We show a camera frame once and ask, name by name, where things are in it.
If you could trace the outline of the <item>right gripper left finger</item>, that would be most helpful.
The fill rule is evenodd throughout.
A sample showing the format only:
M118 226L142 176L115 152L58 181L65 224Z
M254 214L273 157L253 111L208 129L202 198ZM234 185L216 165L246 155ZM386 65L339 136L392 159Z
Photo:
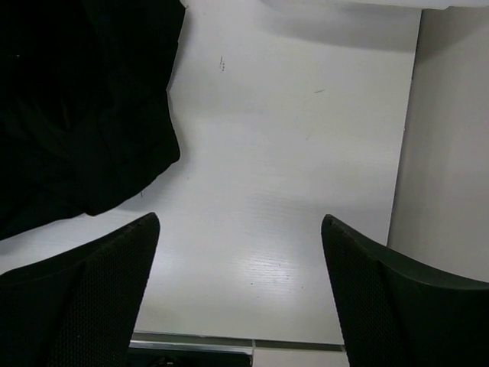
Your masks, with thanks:
M1 364L123 366L159 235L148 213L2 274Z

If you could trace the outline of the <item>black skirt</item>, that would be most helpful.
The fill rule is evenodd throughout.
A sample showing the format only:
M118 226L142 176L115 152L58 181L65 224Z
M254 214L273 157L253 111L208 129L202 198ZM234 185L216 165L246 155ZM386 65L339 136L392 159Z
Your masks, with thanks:
M1 237L95 216L180 158L178 1L1 3Z

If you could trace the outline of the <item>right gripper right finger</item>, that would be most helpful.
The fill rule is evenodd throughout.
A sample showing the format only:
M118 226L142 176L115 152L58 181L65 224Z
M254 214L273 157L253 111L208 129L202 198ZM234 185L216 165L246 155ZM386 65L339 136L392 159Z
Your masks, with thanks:
M321 228L351 366L486 366L488 284L381 245L332 215Z

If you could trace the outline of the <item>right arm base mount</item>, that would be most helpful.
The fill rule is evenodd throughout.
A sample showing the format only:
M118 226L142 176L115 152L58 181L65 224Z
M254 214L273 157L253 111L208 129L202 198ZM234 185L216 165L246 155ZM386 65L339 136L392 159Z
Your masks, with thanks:
M128 350L124 366L128 367L250 367L252 357L245 353L178 351L162 349Z

